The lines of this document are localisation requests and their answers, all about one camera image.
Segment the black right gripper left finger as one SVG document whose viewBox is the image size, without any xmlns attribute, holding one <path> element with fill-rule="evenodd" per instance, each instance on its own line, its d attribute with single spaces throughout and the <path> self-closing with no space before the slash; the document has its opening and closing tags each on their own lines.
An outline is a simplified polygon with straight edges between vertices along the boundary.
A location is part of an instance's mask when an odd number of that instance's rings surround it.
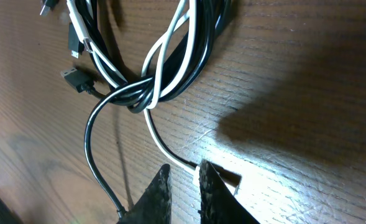
<svg viewBox="0 0 366 224">
<path fill-rule="evenodd" d="M 172 190 L 170 165 L 161 166 L 138 202 L 117 224 L 170 224 Z"/>
</svg>

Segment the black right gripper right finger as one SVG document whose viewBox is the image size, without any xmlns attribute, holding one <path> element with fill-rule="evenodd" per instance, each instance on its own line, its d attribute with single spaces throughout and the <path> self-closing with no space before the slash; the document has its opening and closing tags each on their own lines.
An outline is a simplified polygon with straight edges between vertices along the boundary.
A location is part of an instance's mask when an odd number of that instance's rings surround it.
<svg viewBox="0 0 366 224">
<path fill-rule="evenodd" d="M 231 194 L 214 166 L 206 160 L 199 165 L 202 224 L 259 224 Z"/>
</svg>

